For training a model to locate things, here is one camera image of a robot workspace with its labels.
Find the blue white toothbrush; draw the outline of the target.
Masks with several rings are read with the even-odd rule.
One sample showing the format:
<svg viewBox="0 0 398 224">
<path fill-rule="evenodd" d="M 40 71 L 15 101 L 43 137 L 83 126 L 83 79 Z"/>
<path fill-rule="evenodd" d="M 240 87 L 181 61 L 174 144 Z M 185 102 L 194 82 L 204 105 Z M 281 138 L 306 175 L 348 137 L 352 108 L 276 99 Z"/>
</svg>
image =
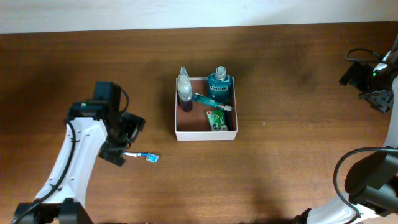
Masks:
<svg viewBox="0 0 398 224">
<path fill-rule="evenodd" d="M 159 156 L 148 152 L 124 152 L 123 155 L 130 157 L 145 157 L 146 161 L 157 163 Z"/>
</svg>

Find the purple foam soap pump bottle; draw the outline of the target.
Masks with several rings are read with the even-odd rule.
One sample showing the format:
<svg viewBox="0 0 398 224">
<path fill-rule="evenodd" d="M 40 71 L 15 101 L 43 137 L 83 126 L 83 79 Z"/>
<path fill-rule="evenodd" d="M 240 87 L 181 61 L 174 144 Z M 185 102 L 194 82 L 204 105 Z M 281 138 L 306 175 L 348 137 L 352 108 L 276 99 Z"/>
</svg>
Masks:
<svg viewBox="0 0 398 224">
<path fill-rule="evenodd" d="M 177 77 L 178 103 L 184 112 L 190 112 L 193 108 L 193 90 L 185 67 L 181 67 Z"/>
</svg>

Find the green white toothpaste tube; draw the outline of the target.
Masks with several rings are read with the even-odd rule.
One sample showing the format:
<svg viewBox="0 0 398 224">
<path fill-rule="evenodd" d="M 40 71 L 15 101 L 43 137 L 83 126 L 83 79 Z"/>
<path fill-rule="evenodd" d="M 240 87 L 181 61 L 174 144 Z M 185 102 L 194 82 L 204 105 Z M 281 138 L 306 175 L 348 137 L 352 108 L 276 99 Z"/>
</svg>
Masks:
<svg viewBox="0 0 398 224">
<path fill-rule="evenodd" d="M 215 108 L 219 108 L 219 109 L 222 109 L 225 111 L 229 111 L 229 112 L 231 112 L 233 110 L 233 108 L 231 106 L 217 102 L 217 101 L 215 101 L 207 96 L 203 96 L 199 93 L 194 94 L 193 101 L 195 101 L 197 103 L 202 103 L 204 105 L 212 106 Z"/>
</svg>

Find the pink white box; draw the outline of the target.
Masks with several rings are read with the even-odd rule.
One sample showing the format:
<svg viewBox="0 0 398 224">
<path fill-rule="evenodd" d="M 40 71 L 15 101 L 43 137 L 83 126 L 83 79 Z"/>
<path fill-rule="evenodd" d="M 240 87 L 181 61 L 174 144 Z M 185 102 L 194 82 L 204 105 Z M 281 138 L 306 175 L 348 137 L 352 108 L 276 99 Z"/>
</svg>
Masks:
<svg viewBox="0 0 398 224">
<path fill-rule="evenodd" d="M 212 131 L 206 115 L 207 111 L 216 108 L 193 102 L 190 112 L 184 112 L 178 104 L 178 94 L 175 92 L 175 124 L 174 130 L 178 141 L 228 141 L 235 140 L 238 133 L 238 118 L 234 82 L 230 90 L 230 106 L 233 107 L 231 117 L 234 131 Z"/>
</svg>

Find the teal mouthwash bottle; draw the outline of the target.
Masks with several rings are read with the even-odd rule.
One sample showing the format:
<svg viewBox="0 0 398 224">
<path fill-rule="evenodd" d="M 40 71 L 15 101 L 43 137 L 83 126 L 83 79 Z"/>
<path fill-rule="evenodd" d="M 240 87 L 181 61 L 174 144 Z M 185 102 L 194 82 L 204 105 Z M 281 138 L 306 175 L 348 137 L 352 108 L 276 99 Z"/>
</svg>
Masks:
<svg viewBox="0 0 398 224">
<path fill-rule="evenodd" d="M 229 101 L 233 77 L 227 74 L 224 66 L 216 68 L 215 73 L 208 76 L 208 97 L 220 103 Z"/>
</svg>

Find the blue disposable razor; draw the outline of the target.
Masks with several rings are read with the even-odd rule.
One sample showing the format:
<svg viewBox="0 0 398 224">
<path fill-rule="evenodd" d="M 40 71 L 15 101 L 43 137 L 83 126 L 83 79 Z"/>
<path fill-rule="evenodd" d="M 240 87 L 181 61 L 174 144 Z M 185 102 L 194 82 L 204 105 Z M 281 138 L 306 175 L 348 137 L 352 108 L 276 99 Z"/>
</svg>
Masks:
<svg viewBox="0 0 398 224">
<path fill-rule="evenodd" d="M 231 112 L 224 110 L 224 119 L 229 131 L 234 131 L 233 119 L 231 117 Z"/>
</svg>

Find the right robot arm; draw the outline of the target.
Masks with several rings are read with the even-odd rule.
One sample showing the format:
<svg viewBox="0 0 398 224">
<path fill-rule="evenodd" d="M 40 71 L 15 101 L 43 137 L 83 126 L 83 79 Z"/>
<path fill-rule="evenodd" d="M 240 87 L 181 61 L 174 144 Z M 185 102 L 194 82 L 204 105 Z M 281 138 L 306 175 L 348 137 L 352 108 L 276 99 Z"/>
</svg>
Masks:
<svg viewBox="0 0 398 224">
<path fill-rule="evenodd" d="M 352 85 L 359 98 L 381 113 L 390 113 L 389 130 L 381 147 L 362 147 L 343 155 L 333 171 L 336 197 L 318 208 L 309 208 L 293 222 L 360 223 L 364 220 L 397 213 L 397 44 L 384 55 L 371 52 L 374 60 L 345 59 L 352 65 L 340 78 L 340 85 Z M 354 154 L 369 155 L 353 164 L 345 178 L 345 189 L 337 183 L 342 163 Z"/>
</svg>

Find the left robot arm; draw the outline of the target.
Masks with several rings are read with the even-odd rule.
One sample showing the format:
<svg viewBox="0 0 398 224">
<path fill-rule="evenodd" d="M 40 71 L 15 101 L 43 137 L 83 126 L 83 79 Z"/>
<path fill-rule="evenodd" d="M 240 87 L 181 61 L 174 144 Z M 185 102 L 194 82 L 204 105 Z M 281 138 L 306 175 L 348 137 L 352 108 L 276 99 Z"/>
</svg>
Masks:
<svg viewBox="0 0 398 224">
<path fill-rule="evenodd" d="M 145 125 L 143 118 L 120 108 L 125 94 L 113 82 L 96 82 L 91 99 L 72 104 L 55 165 L 35 200 L 18 205 L 13 223 L 92 222 L 85 199 L 96 158 L 122 166 L 123 153 Z"/>
</svg>

